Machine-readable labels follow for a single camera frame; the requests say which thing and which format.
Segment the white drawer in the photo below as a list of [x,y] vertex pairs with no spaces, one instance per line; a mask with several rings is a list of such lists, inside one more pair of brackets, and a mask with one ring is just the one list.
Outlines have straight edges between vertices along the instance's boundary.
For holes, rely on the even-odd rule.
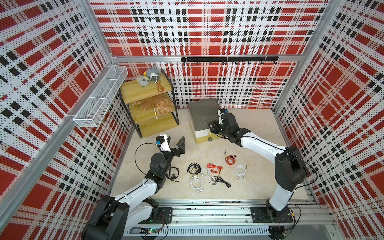
[[213,134],[211,133],[210,129],[204,129],[204,130],[200,130],[200,131],[193,131],[193,134],[194,134],[194,137],[196,139],[198,138],[203,138],[203,137],[209,137],[209,136],[212,136]]

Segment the grey top drawer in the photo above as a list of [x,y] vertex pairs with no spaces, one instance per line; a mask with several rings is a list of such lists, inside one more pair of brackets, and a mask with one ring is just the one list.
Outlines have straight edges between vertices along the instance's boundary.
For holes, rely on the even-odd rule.
[[193,129],[195,131],[208,129],[209,124],[219,117],[218,110],[220,109],[221,107],[215,98],[189,102],[188,110]]

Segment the red earphones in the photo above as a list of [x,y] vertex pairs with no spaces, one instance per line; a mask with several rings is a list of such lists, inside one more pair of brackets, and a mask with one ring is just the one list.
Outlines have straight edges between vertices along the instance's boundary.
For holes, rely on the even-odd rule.
[[225,162],[228,166],[232,166],[236,163],[236,155],[227,155],[226,152],[224,152]]
[[223,169],[222,166],[217,166],[217,165],[214,165],[214,164],[212,164],[212,163],[208,163],[206,167],[207,167],[207,169],[208,169],[211,173],[213,173],[213,174],[217,174],[218,176],[220,175],[220,173],[221,173],[221,171],[222,171],[222,169]]

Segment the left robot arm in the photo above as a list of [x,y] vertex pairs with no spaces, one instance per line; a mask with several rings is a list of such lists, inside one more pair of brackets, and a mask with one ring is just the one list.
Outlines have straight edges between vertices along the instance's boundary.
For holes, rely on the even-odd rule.
[[158,218],[159,204],[151,197],[170,179],[173,158],[186,152],[184,137],[176,148],[171,148],[170,142],[166,134],[157,136],[155,146],[159,151],[151,157],[144,179],[120,195],[103,196],[98,201],[82,231],[83,240],[120,240],[135,225]]

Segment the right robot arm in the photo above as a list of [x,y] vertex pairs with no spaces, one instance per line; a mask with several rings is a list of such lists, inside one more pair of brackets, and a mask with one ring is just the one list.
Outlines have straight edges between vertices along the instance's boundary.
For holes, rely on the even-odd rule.
[[246,128],[240,128],[235,116],[227,109],[218,111],[218,116],[209,125],[211,133],[231,143],[251,150],[274,164],[277,186],[266,200],[265,220],[277,222],[289,213],[289,203],[295,191],[304,186],[308,176],[307,163],[299,150],[284,147],[260,138]]

